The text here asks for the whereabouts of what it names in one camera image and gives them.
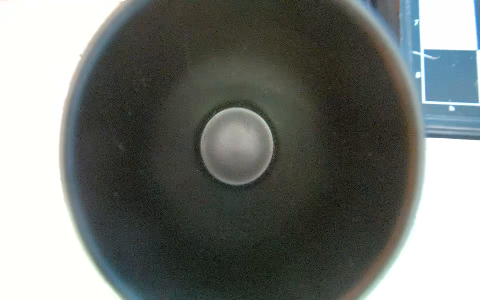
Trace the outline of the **black mug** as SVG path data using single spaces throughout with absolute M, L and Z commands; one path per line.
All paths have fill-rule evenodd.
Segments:
M 128 300 L 359 300 L 425 177 L 415 85 L 360 1 L 123 1 L 64 103 L 62 191 Z

